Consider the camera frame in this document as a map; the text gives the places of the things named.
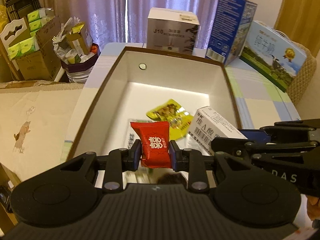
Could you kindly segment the person right hand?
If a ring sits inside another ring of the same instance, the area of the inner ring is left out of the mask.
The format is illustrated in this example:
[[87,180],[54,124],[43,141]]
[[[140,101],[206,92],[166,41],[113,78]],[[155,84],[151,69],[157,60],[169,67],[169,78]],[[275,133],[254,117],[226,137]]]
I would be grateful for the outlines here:
[[314,221],[320,218],[320,200],[318,197],[308,196],[307,197],[307,214],[308,217]]

